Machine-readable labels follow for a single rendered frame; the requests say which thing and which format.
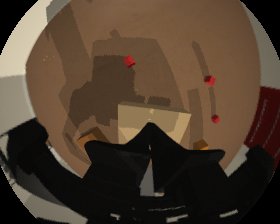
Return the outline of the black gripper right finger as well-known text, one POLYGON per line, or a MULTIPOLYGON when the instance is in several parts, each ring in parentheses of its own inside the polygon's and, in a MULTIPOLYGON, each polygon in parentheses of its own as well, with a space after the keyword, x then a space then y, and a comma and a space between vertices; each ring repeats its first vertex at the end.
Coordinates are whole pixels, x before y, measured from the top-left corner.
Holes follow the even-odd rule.
POLYGON ((220 163, 225 151, 211 149, 211 151, 189 151, 177 144, 168 133, 161 131, 159 125, 152 124, 151 149, 153 192, 164 193, 169 183, 184 172, 185 168, 196 167, 209 163, 220 163))

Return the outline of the orange flat bar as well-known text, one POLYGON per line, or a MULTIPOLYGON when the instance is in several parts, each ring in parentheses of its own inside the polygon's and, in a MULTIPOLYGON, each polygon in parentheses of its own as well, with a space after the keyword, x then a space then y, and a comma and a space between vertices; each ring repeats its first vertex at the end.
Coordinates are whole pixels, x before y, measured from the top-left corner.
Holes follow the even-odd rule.
POLYGON ((207 149, 207 151, 208 151, 208 147, 209 147, 209 144, 207 144, 207 141, 205 141, 205 140, 196 141, 195 151, 197 151, 197 149, 201 149, 201 151, 204 151, 204 149, 207 149))

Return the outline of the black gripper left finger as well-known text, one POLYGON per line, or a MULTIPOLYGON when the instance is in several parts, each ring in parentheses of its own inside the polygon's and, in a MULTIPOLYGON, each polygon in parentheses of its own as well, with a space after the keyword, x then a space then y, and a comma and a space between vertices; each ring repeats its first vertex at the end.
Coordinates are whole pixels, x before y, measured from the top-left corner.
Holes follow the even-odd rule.
POLYGON ((108 165, 108 167, 125 169, 125 171, 136 172, 136 186, 140 186, 149 161, 152 159, 151 149, 152 124, 148 121, 135 139, 127 144, 109 144, 101 140, 91 140, 84 144, 85 152, 91 160, 108 165))

